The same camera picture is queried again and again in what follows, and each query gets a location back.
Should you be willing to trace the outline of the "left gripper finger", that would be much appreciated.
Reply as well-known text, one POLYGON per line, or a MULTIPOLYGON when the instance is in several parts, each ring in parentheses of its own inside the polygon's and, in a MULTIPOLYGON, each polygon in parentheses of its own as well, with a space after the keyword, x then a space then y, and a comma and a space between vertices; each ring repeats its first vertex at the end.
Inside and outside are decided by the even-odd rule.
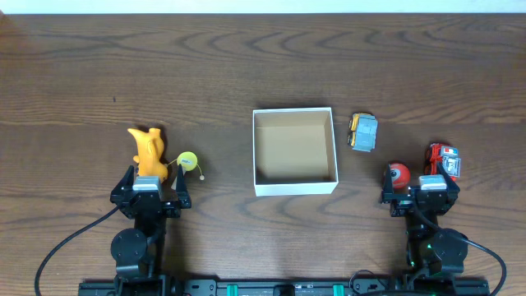
POLYGON ((122 179, 116 185, 117 190, 127 190, 129 187, 132 187, 135 177, 135 167, 130 165, 125 172, 122 179))
POLYGON ((187 185, 184 178, 184 168, 179 164, 178 173, 175 180, 175 192, 180 200, 188 198, 187 185))

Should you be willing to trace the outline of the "red eyeball toy ball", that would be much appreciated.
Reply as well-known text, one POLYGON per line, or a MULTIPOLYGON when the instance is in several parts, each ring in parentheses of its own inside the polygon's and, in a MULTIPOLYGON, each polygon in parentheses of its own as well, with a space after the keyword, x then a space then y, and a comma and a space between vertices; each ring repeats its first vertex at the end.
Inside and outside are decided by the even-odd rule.
POLYGON ((408 167, 401 163, 390 164, 390 176, 394 189, 403 189, 407 187, 411 179, 408 167))

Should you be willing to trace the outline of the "red toy fire truck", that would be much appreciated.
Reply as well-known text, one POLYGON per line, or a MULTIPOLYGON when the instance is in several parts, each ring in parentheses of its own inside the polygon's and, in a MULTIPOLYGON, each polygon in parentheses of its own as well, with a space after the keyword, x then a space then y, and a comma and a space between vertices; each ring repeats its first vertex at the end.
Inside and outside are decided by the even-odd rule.
POLYGON ((442 165, 453 181, 460 177, 461 159, 457 148, 445 143, 431 143, 426 151, 424 174, 438 174, 438 164, 442 165))

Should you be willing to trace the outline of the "yellow yo-yo with string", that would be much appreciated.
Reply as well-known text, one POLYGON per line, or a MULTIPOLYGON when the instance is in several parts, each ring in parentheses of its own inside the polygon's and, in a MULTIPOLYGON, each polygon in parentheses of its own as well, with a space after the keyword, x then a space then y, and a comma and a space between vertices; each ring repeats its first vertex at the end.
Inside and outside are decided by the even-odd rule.
POLYGON ((197 170, 199 173, 199 179, 201 181, 205 180, 205 175, 203 174, 202 168, 199 165, 198 157, 192 151, 182 152, 176 159, 169 161, 166 166, 177 166, 178 168, 181 168, 182 175, 197 170))

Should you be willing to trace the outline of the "orange rubber animal toy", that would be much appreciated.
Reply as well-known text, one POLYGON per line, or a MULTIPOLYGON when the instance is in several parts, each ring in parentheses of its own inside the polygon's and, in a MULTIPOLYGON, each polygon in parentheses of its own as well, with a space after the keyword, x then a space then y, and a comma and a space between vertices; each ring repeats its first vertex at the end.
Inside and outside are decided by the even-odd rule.
POLYGON ((147 132, 135 128, 127 131, 136 141, 137 153, 133 160, 137 163, 139 177, 158 177, 163 183, 168 178, 168 168, 161 162, 164 153, 164 141, 161 130, 152 127, 147 132))

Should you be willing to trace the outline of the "yellow grey toy truck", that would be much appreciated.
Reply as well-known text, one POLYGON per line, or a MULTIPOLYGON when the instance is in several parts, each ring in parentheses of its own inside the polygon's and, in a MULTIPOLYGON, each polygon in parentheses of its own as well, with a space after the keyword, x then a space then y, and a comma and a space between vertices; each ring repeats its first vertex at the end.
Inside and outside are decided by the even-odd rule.
POLYGON ((376 147, 376 132, 378 122, 369 113, 354 113, 350 122, 348 144, 362 152, 371 152, 376 147))

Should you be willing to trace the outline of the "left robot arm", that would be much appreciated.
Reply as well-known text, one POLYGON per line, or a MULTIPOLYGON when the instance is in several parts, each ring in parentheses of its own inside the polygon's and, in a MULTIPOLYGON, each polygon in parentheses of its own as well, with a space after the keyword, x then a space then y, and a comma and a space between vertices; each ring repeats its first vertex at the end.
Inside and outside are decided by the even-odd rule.
POLYGON ((110 201, 130 220, 132 228, 113 238, 111 255, 116 261, 116 276, 111 295, 182 295, 180 281, 159 271, 166 219, 178 218, 183 209, 191 208, 191 197, 178 168, 173 183, 175 200, 164 199, 158 176, 136 176, 131 166, 110 195, 110 201))

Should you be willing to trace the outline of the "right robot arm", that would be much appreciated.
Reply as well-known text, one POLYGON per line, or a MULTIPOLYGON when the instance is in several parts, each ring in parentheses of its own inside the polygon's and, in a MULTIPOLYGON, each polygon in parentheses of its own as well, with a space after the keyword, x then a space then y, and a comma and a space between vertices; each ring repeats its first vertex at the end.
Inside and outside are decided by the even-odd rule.
POLYGON ((408 242, 406 260, 411 268, 399 280, 401 289, 434 295, 457 294, 455 277, 464 272, 468 247, 464 235, 438 226, 437 218, 455 204, 459 186, 438 166, 438 173, 422 175, 417 186, 395 188, 395 170, 390 164, 384 176, 381 202, 390 204, 390 215, 403 217, 408 242))

